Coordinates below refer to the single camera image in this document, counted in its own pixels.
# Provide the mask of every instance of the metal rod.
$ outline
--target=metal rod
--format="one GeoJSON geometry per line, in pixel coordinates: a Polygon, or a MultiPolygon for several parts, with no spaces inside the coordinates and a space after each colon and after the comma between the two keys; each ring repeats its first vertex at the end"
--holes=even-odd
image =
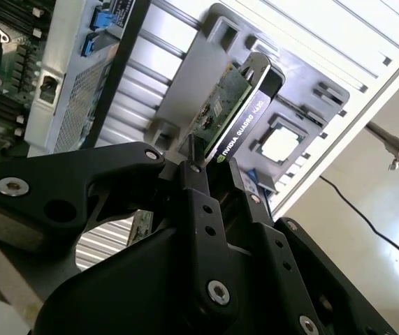
{"type": "Polygon", "coordinates": [[[383,142],[386,146],[387,151],[393,154],[395,156],[395,159],[399,161],[399,137],[390,134],[388,131],[384,130],[374,122],[369,122],[365,126],[365,129],[367,129],[378,140],[383,142]]]}

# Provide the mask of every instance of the silver metal panel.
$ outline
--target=silver metal panel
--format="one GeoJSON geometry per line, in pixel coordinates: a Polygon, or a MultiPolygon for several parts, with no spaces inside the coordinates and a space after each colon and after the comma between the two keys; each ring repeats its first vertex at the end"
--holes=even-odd
{"type": "Polygon", "coordinates": [[[126,248],[132,218],[105,223],[81,236],[76,246],[76,264],[85,270],[126,248]]]}
{"type": "Polygon", "coordinates": [[[169,80],[173,80],[182,63],[181,59],[141,37],[136,41],[131,59],[169,80]]]}
{"type": "Polygon", "coordinates": [[[194,28],[186,26],[166,11],[151,5],[143,29],[161,38],[173,47],[187,52],[196,35],[194,28]]]}
{"type": "MultiPolygon", "coordinates": [[[[92,32],[89,30],[89,23],[92,20],[95,6],[99,4],[98,0],[58,0],[56,3],[42,61],[42,71],[37,82],[35,99],[31,105],[25,133],[25,140],[31,145],[30,152],[32,154],[54,152],[68,105],[75,99],[84,101],[86,105],[93,103],[92,90],[97,88],[100,76],[85,78],[90,81],[89,85],[92,85],[93,89],[90,89],[88,94],[82,97],[79,94],[73,95],[79,74],[85,73],[86,70],[99,63],[106,66],[115,55],[117,43],[112,43],[90,57],[81,56],[86,36],[92,32]],[[40,98],[40,86],[45,76],[54,78],[58,83],[53,103],[40,98]]],[[[70,125],[71,129],[66,134],[66,136],[72,137],[67,140],[72,140],[73,144],[80,139],[82,127],[87,121],[89,110],[86,109],[78,108],[75,112],[71,111],[77,114],[76,119],[79,119],[78,122],[70,125]]]]}

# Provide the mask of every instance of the bolt head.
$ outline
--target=bolt head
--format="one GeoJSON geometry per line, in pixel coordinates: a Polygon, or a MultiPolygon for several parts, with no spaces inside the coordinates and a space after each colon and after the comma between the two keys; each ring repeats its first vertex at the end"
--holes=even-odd
{"type": "Polygon", "coordinates": [[[288,223],[288,226],[291,227],[292,230],[296,231],[298,229],[297,225],[294,222],[288,220],[287,223],[288,223]]]}
{"type": "Polygon", "coordinates": [[[256,204],[261,203],[260,198],[258,198],[255,194],[251,194],[251,195],[250,195],[250,198],[251,198],[256,204]]]}
{"type": "Polygon", "coordinates": [[[302,329],[306,335],[319,335],[319,330],[317,329],[316,325],[307,316],[300,316],[298,321],[300,322],[300,325],[302,326],[302,329]]]}
{"type": "Polygon", "coordinates": [[[230,293],[220,281],[210,281],[207,285],[207,291],[211,300],[218,305],[225,306],[230,302],[230,293]]]}
{"type": "Polygon", "coordinates": [[[201,168],[194,164],[190,164],[190,169],[192,169],[194,172],[197,172],[197,173],[201,172],[201,168]]]}
{"type": "Polygon", "coordinates": [[[156,160],[156,159],[159,158],[159,156],[158,156],[155,152],[153,152],[153,151],[151,151],[151,150],[147,150],[147,151],[145,152],[145,154],[146,154],[146,156],[147,156],[148,158],[150,158],[150,159],[156,160]]]}
{"type": "Polygon", "coordinates": [[[26,195],[30,190],[25,180],[7,177],[0,180],[0,193],[9,197],[20,197],[26,195]]]}

